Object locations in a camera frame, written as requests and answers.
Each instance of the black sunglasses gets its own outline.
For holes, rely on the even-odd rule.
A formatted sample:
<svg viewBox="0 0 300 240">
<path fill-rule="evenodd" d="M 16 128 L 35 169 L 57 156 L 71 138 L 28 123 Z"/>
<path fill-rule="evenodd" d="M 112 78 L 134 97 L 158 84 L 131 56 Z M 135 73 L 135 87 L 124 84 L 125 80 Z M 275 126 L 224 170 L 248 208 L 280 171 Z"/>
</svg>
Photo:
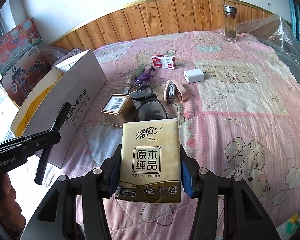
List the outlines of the black sunglasses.
<svg viewBox="0 0 300 240">
<path fill-rule="evenodd" d="M 132 87 L 128 94 L 133 100 L 141 102 L 137 109 L 139 121 L 168 119 L 166 110 L 148 85 Z"/>
</svg>

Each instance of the glass bottle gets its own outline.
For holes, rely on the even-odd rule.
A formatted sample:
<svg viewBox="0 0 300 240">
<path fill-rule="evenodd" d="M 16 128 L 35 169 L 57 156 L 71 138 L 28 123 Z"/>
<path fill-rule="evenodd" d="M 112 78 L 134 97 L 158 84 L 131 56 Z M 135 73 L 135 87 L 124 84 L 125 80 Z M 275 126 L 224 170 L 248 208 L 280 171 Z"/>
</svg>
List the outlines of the glass bottle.
<svg viewBox="0 0 300 240">
<path fill-rule="evenodd" d="M 232 5 L 223 5 L 223 12 L 225 13 L 225 40 L 230 42 L 237 41 L 237 8 Z"/>
</svg>

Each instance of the red and white box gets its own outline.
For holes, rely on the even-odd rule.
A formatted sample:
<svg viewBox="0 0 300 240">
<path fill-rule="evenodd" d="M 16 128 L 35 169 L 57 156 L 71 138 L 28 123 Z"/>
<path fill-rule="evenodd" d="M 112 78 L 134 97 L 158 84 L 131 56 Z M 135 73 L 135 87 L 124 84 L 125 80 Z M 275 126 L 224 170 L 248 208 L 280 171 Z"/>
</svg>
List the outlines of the red and white box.
<svg viewBox="0 0 300 240">
<path fill-rule="evenodd" d="M 176 62 L 174 60 L 174 56 L 152 55 L 151 59 L 155 67 L 176 69 Z"/>
</svg>

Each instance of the purple toy figure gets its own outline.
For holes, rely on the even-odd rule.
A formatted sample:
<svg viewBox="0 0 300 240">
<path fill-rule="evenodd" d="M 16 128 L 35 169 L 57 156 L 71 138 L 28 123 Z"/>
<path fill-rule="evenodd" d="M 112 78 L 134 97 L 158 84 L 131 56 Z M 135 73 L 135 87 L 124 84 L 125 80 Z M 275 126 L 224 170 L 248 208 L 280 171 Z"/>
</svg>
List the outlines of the purple toy figure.
<svg viewBox="0 0 300 240">
<path fill-rule="evenodd" d="M 150 78 L 153 78 L 154 75 L 151 74 L 152 71 L 155 71 L 154 67 L 150 66 L 150 69 L 147 73 L 142 72 L 142 74 L 139 77 L 136 77 L 136 85 L 138 87 L 141 87 L 143 85 L 146 85 Z"/>
</svg>

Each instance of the gold trim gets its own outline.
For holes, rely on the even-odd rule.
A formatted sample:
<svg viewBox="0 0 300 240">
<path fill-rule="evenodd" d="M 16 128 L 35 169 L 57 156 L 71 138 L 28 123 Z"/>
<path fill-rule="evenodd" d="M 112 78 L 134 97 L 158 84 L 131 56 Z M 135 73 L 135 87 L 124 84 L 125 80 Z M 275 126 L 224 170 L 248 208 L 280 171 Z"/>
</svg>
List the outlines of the gold trim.
<svg viewBox="0 0 300 240">
<path fill-rule="evenodd" d="M 127 7 L 131 7 L 131 6 L 135 6 L 135 5 L 139 5 L 141 3 L 146 3 L 146 2 L 153 2 L 153 1 L 159 1 L 159 0 L 138 0 L 138 1 L 135 1 L 135 2 L 131 2 L 131 3 L 127 3 L 127 4 L 124 4 L 122 6 L 119 6 L 119 7 L 116 7 L 116 8 L 112 8 L 111 10 L 108 10 L 108 12 L 106 13 L 103 13 L 103 14 L 99 14 L 99 15 L 96 15 L 82 23 L 80 23 L 79 25 L 77 25 L 76 27 L 72 28 L 71 30 L 69 30 L 68 32 L 66 32 L 65 34 L 63 34 L 62 36 L 60 36 L 58 39 L 56 39 L 52 44 L 54 44 L 55 42 L 58 42 L 60 40 L 62 40 L 64 37 L 68 36 L 70 33 L 76 31 L 77 29 L 81 28 L 82 26 L 85 26 L 86 24 L 88 24 L 89 22 L 92 22 L 94 20 L 97 20 L 105 15 L 108 15 L 110 13 L 113 13 L 115 11 L 118 11 L 118 10 L 122 10 L 122 9 L 125 9 Z M 256 6 L 256 5 L 253 5 L 253 4 L 250 4 L 250 3 L 247 3 L 247 2 L 244 2 L 244 1 L 239 1 L 239 0 L 224 0 L 224 1 L 228 1 L 228 2 L 234 2 L 234 3 L 240 3 L 242 5 L 246 5 L 246 6 L 249 6 L 251 8 L 254 8 L 254 9 L 257 9 L 257 10 L 260 10 L 262 12 L 265 12 L 265 13 L 268 13 L 268 14 L 273 14 L 272 12 L 266 10 L 266 9 L 263 9 L 259 6 Z"/>
</svg>

